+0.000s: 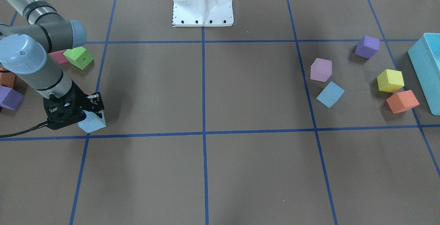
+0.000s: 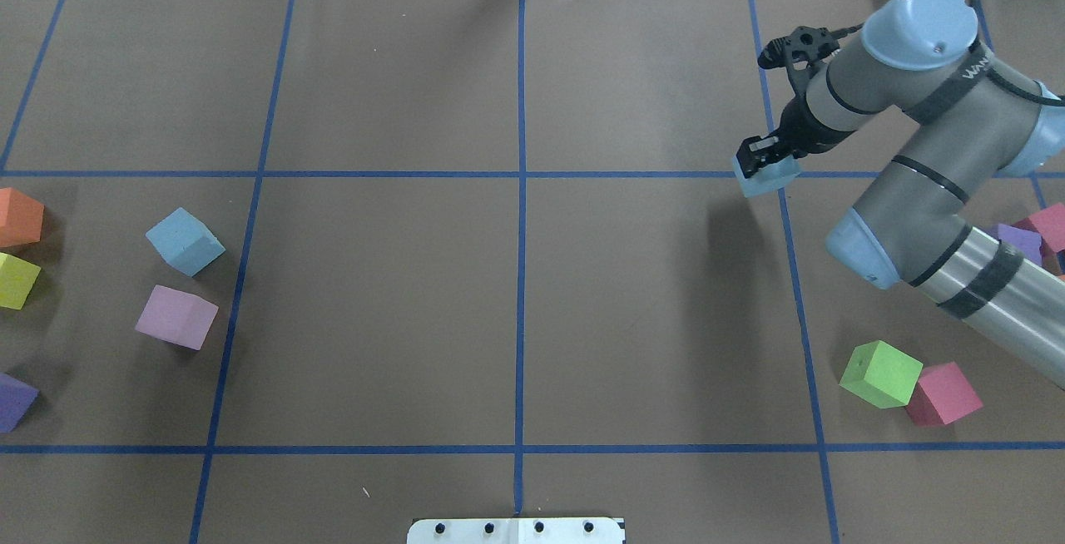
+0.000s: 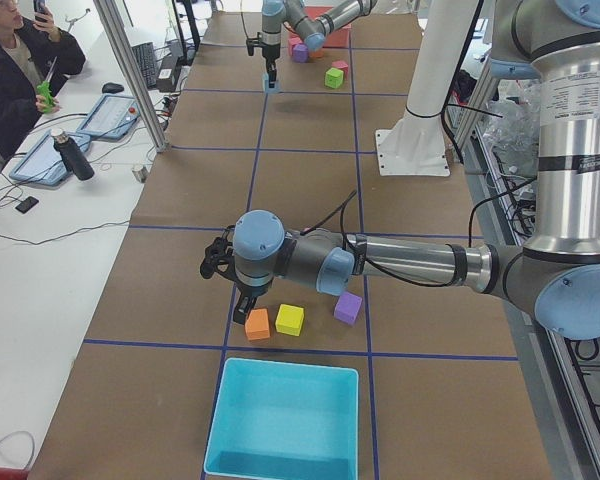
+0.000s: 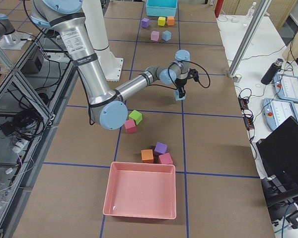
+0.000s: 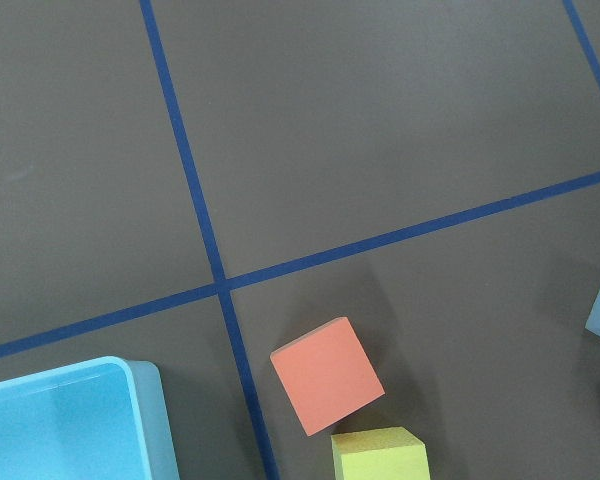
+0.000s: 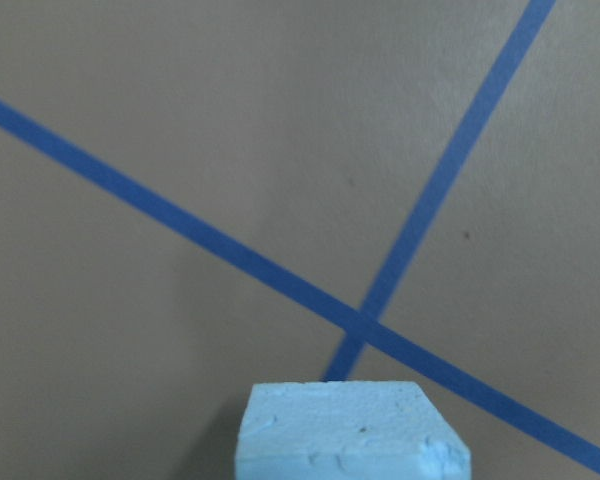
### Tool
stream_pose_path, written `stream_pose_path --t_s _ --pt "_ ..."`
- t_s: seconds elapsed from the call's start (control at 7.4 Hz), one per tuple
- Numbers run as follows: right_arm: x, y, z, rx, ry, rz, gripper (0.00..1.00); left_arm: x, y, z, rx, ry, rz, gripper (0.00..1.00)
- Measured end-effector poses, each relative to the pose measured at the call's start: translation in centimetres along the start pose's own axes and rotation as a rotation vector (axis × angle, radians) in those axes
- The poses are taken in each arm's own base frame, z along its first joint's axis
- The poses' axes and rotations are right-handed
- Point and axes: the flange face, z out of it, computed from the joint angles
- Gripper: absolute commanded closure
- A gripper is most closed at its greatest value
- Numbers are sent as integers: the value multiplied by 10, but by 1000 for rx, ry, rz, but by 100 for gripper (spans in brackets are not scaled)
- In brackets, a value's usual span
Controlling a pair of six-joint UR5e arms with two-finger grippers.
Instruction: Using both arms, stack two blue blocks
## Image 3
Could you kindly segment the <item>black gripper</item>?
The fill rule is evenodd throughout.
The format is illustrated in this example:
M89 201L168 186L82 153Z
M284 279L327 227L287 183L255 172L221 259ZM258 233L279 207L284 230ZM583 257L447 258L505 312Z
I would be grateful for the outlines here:
M200 275L208 280L214 274L229 280L235 284L242 293L233 309L232 321L236 324L245 324L251 311L255 308L258 297L268 292L272 285L269 279L265 283L257 281L251 285L238 277L235 267L233 244L229 235L235 229L234 225L227 226L222 235L216 237L213 242L205 248L204 258L200 264Z
M246 48L249 56L255 55L260 49L265 59L266 78L268 83L277 81L276 60L280 58L280 32L258 32L255 37L246 38Z

